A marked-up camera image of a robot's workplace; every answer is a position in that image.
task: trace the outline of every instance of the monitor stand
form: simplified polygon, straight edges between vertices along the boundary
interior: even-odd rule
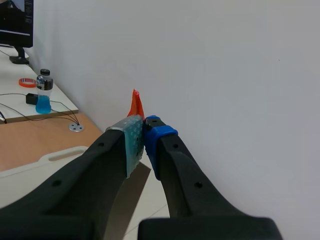
[[[26,59],[24,48],[20,46],[15,46],[14,48],[18,52],[18,56],[10,56],[10,61],[14,64],[29,64],[29,60]]]

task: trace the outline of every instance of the computer screen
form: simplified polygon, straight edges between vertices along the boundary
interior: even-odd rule
[[[0,0],[0,44],[33,46],[33,0]]]

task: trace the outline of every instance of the bottle label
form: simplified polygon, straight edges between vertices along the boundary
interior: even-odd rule
[[[53,86],[53,80],[46,80],[39,77],[36,79],[36,87],[40,90],[49,91],[53,88]]]

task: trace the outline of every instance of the black adapter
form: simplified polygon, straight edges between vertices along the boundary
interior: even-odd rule
[[[25,102],[27,104],[37,105],[38,102],[38,94],[28,93],[25,96]]]

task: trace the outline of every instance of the wooden desk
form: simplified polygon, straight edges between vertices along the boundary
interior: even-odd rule
[[[0,171],[34,163],[64,149],[89,147],[102,132],[84,113],[76,116],[85,127],[82,132],[70,131],[72,122],[61,118],[0,124]]]

